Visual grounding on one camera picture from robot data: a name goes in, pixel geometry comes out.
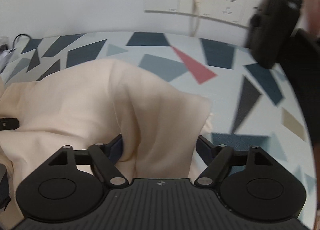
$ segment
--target dark blue triangle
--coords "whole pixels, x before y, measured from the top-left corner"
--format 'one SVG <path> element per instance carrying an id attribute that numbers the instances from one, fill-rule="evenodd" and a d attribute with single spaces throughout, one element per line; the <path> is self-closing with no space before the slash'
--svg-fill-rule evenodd
<path id="1" fill-rule="evenodd" d="M 245 66 L 254 76 L 272 102 L 277 105 L 284 98 L 278 84 L 268 69 L 262 68 L 258 63 Z"/>
<path id="2" fill-rule="evenodd" d="M 53 57 L 62 51 L 69 44 L 73 43 L 75 40 L 83 36 L 84 33 L 63 35 L 54 41 L 54 43 L 47 49 L 42 58 Z"/>
<path id="3" fill-rule="evenodd" d="M 223 42 L 201 38 L 207 65 L 219 68 L 232 69 L 234 47 Z"/>
<path id="4" fill-rule="evenodd" d="M 231 131 L 232 133 L 238 129 L 260 96 L 261 93 L 246 77 L 244 77 L 238 110 Z"/>
<path id="5" fill-rule="evenodd" d="M 107 39 L 68 51 L 66 68 L 95 60 Z"/>
<path id="6" fill-rule="evenodd" d="M 127 46 L 170 46 L 163 33 L 135 32 Z"/>
<path id="7" fill-rule="evenodd" d="M 35 53 L 33 54 L 31 61 L 29 63 L 27 72 L 35 68 L 36 66 L 40 65 L 40 60 L 39 60 L 39 54 L 38 50 L 36 49 Z"/>
<path id="8" fill-rule="evenodd" d="M 36 49 L 41 43 L 42 39 L 30 39 L 26 45 L 26 47 L 22 50 L 21 53 L 26 53 L 31 50 Z"/>
<path id="9" fill-rule="evenodd" d="M 60 59 L 57 60 L 44 74 L 42 74 L 41 77 L 37 79 L 37 81 L 41 81 L 48 75 L 53 74 L 57 71 L 60 71 Z"/>
<path id="10" fill-rule="evenodd" d="M 263 147 L 269 136 L 265 135 L 237 135 L 212 133 L 212 143 L 214 145 L 226 144 L 238 151 L 247 151 L 251 145 Z"/>

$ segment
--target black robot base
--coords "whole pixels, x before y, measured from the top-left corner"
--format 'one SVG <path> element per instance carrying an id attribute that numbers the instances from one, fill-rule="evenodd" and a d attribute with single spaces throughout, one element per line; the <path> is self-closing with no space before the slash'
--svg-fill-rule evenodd
<path id="1" fill-rule="evenodd" d="M 16 191 L 25 216 L 15 230 L 306 230 L 303 185 L 259 147 L 235 151 L 199 137 L 208 167 L 195 180 L 139 179 L 114 164 L 123 140 L 87 150 L 63 146 Z M 95 176 L 76 168 L 90 165 Z M 229 176 L 232 166 L 245 170 Z"/>

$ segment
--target light blue triangle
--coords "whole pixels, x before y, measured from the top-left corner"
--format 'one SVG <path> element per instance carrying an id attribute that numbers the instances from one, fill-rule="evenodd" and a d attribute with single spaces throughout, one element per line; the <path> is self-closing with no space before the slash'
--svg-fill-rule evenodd
<path id="1" fill-rule="evenodd" d="M 244 48 L 244 47 L 241 47 L 241 46 L 237 46 L 237 45 L 235 45 L 235 44 L 228 44 L 229 46 L 232 46 L 232 47 L 234 47 L 234 48 L 237 48 L 238 50 L 240 50 L 240 51 L 242 51 L 242 52 L 244 52 L 244 53 L 249 53 L 249 54 L 251 54 L 251 52 L 250 52 L 250 49 L 248 49 L 248 48 Z"/>
<path id="2" fill-rule="evenodd" d="M 302 172 L 300 165 L 298 165 L 298 168 L 294 171 L 293 175 L 302 183 Z"/>
<path id="3" fill-rule="evenodd" d="M 310 194 L 316 186 L 316 179 L 314 177 L 309 176 L 308 174 L 304 174 L 304 176 L 307 181 L 308 193 Z"/>
<path id="4" fill-rule="evenodd" d="M 262 147 L 268 154 L 270 154 L 273 158 L 282 160 L 282 161 L 288 161 L 287 156 L 284 153 L 284 150 L 281 146 L 281 143 L 276 136 L 275 133 L 272 133 L 269 137 L 268 141 L 266 141 L 263 144 Z"/>
<path id="5" fill-rule="evenodd" d="M 15 61 L 15 60 L 18 60 L 19 59 L 19 56 L 17 54 L 13 54 L 9 60 L 9 63 Z"/>
<path id="6" fill-rule="evenodd" d="M 150 54 L 143 56 L 139 67 L 156 74 L 166 82 L 170 82 L 188 71 L 181 62 Z"/>
<path id="7" fill-rule="evenodd" d="M 299 216 L 298 216 L 298 219 L 300 222 L 303 222 L 303 209 L 301 210 Z"/>
<path id="8" fill-rule="evenodd" d="M 119 54 L 119 53 L 125 53 L 125 52 L 128 52 L 128 51 L 126 49 L 119 47 L 119 46 L 109 44 L 107 56 L 111 56 L 111 55 L 115 55 L 115 54 Z"/>
<path id="9" fill-rule="evenodd" d="M 281 81 L 286 81 L 286 76 L 284 74 L 282 74 L 281 72 L 275 70 L 277 77 L 281 80 Z"/>
<path id="10" fill-rule="evenodd" d="M 15 75 L 17 75 L 20 71 L 22 71 L 24 68 L 28 67 L 30 63 L 30 60 L 27 58 L 22 58 L 18 64 L 15 66 L 15 68 L 13 69 L 9 79 L 7 81 L 9 81 L 12 77 L 14 77 Z"/>

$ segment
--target black device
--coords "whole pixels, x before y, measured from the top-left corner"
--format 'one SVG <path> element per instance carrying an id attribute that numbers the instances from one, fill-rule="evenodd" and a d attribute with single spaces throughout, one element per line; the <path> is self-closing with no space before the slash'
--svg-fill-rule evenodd
<path id="1" fill-rule="evenodd" d="M 260 147 L 235 151 L 199 137 L 196 150 L 208 167 L 194 185 L 189 179 L 129 183 L 114 165 L 122 149 L 121 135 L 87 150 L 59 149 L 18 186 L 25 219 L 15 230 L 307 229 L 297 219 L 303 185 Z M 95 176 L 76 164 L 90 165 Z M 229 175 L 238 165 L 245 170 Z"/>
<path id="2" fill-rule="evenodd" d="M 320 142 L 320 44 L 316 39 L 298 29 L 278 58 L 297 96 L 312 143 Z"/>
<path id="3" fill-rule="evenodd" d="M 247 48 L 266 69 L 277 62 L 279 51 L 291 36 L 300 17 L 303 0 L 265 0 L 250 20 Z"/>
<path id="4" fill-rule="evenodd" d="M 19 128 L 19 125 L 17 118 L 0 118 L 0 131 L 15 130 Z M 7 169 L 0 164 L 0 210 L 5 210 L 10 201 Z"/>

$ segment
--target beige cloth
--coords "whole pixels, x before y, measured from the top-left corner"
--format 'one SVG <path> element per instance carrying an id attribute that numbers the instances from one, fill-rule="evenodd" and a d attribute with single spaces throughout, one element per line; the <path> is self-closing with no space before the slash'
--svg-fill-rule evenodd
<path id="1" fill-rule="evenodd" d="M 209 112 L 208 99 L 180 92 L 148 71 L 94 60 L 4 91 L 0 117 L 18 118 L 20 128 L 0 132 L 0 162 L 15 190 L 63 145 L 86 149 L 122 133 L 116 166 L 127 179 L 186 178 Z"/>

